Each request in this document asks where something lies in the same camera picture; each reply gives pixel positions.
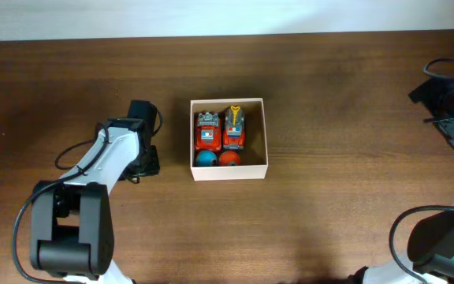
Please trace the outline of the blue toy ball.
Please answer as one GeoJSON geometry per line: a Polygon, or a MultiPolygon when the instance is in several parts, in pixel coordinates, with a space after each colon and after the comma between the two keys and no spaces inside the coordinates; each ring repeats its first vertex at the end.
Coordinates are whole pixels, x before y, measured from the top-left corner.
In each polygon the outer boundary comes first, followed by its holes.
{"type": "Polygon", "coordinates": [[[200,151],[197,156],[195,157],[194,166],[196,167],[209,167],[209,166],[217,166],[218,165],[218,157],[217,155],[208,150],[200,151]]]}

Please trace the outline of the red toy ball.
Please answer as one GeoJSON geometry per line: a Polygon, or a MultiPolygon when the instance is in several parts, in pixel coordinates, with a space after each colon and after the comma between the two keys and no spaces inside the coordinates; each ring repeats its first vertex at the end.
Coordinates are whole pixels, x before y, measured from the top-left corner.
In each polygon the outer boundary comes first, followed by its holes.
{"type": "Polygon", "coordinates": [[[219,166],[240,166],[240,155],[235,151],[224,151],[218,158],[219,166]]]}

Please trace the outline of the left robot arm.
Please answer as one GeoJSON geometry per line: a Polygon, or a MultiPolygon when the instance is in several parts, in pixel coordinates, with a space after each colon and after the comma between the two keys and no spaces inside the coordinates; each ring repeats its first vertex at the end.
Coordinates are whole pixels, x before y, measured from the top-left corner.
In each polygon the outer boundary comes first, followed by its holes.
{"type": "Polygon", "coordinates": [[[126,116],[97,124],[91,148],[56,181],[39,181],[31,211],[30,263],[52,283],[130,283],[115,264],[109,195],[119,181],[140,183],[160,171],[153,136],[162,115],[131,101],[126,116]]]}

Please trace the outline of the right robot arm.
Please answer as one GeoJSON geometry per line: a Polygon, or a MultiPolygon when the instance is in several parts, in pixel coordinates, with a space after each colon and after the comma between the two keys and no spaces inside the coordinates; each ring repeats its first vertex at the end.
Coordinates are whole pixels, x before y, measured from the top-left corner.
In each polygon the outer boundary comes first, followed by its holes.
{"type": "MultiPolygon", "coordinates": [[[[454,76],[431,71],[432,63],[423,67],[429,79],[413,90],[409,97],[421,103],[431,114],[433,125],[454,148],[454,76]]],[[[454,283],[454,204],[413,207],[396,217],[389,231],[390,263],[363,267],[349,275],[349,283],[454,283]],[[397,254],[394,240],[396,229],[409,215],[428,211],[407,241],[406,252],[397,254]]]]}

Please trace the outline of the red fire truck grey ladder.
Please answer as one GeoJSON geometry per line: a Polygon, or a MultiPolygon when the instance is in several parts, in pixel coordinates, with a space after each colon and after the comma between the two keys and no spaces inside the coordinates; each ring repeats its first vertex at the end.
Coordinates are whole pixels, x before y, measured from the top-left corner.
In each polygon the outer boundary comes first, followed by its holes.
{"type": "Polygon", "coordinates": [[[198,113],[195,124],[195,150],[212,152],[221,150],[221,119],[217,113],[198,113]]]}

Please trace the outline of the red fire truck yellow crane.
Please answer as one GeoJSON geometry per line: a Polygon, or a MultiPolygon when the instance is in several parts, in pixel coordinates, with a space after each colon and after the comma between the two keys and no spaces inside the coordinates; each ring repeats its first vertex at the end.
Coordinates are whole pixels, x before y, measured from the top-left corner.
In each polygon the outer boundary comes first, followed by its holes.
{"type": "Polygon", "coordinates": [[[245,145],[244,111],[240,106],[230,106],[225,111],[223,132],[223,148],[226,150],[242,150],[245,145]]]}

